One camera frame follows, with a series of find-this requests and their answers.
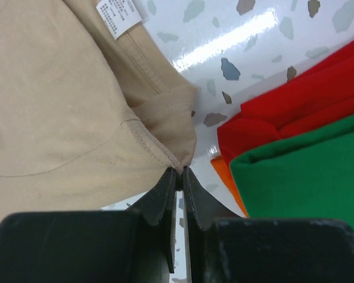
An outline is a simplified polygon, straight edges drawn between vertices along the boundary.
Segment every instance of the orange cloth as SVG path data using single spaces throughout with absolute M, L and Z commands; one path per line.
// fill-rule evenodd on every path
M 238 192 L 238 189 L 235 185 L 234 179 L 232 178 L 232 174 L 227 164 L 225 164 L 222 156 L 219 156 L 215 159 L 211 160 L 211 165 L 214 167 L 215 171 L 218 173 L 220 179 L 222 179 L 224 185 L 230 190 L 232 195 L 234 196 L 238 206 L 241 208 L 242 212 L 246 217 L 248 217 L 247 210 L 242 202 L 241 196 Z

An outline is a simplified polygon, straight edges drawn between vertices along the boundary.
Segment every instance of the clothing label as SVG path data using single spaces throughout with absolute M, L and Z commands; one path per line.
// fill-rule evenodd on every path
M 142 20 L 132 0 L 102 0 L 96 8 L 114 39 Z

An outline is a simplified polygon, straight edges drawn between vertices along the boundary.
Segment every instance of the folded red garment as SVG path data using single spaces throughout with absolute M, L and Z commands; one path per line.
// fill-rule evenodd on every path
M 219 148 L 230 161 L 276 140 L 293 137 L 354 114 L 354 41 L 289 83 L 241 105 L 218 128 Z

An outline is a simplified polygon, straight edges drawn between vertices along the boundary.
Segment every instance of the green cloth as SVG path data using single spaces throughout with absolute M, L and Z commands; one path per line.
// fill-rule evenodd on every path
M 343 219 L 354 229 L 354 115 L 230 164 L 250 217 Z

